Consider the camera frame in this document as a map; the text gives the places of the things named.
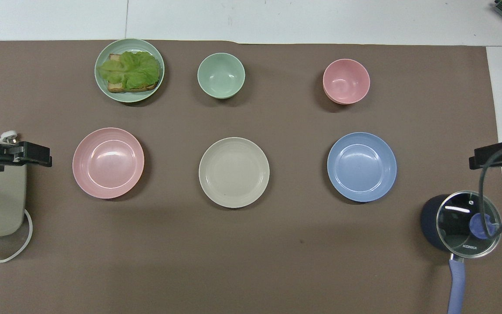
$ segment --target pink plate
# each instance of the pink plate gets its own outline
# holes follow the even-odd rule
[[[360,62],[340,59],[327,66],[322,76],[322,87],[331,101],[347,105],[362,100],[371,80],[369,73]]]
[[[94,197],[121,196],[137,184],[145,155],[137,139],[125,130],[106,127],[87,135],[73,156],[78,186]]]

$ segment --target plate with sandwich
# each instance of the plate with sandwich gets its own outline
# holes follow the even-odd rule
[[[155,93],[164,80],[164,60],[147,41],[127,38],[112,42],[98,55],[94,77],[111,99],[131,103]]]

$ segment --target white cable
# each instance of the white cable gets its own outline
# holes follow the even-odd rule
[[[30,218],[30,214],[28,213],[28,211],[26,211],[26,209],[24,210],[24,214],[26,215],[26,219],[28,219],[28,237],[26,238],[26,241],[24,242],[22,247],[18,249],[18,251],[16,251],[13,255],[9,256],[6,259],[0,259],[0,263],[5,263],[12,260],[18,254],[20,254],[20,252],[22,252],[30,242],[30,238],[32,237],[32,219]]]

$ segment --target black cable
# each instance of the black cable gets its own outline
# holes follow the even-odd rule
[[[484,211],[484,179],[485,179],[485,173],[488,171],[488,168],[496,161],[496,159],[502,155],[502,149],[499,151],[496,151],[493,155],[491,155],[484,166],[482,167],[482,173],[480,174],[480,184],[479,184],[479,205],[480,205],[480,218],[482,219],[482,226],[484,227],[485,235],[488,237],[488,239],[493,240],[494,238],[498,237],[501,232],[502,232],[502,223],[499,225],[499,228],[493,233],[490,234],[488,225],[485,221],[485,211]]]

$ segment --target saucepan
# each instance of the saucepan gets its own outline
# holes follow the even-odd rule
[[[484,197],[484,215],[488,230],[493,234],[500,225],[495,206]],[[464,300],[464,259],[479,258],[497,246],[499,237],[488,239],[480,214],[479,194],[458,191],[438,195],[425,203],[421,215],[422,231],[436,248],[451,253],[448,261],[452,286],[448,301],[448,314],[460,314]]]

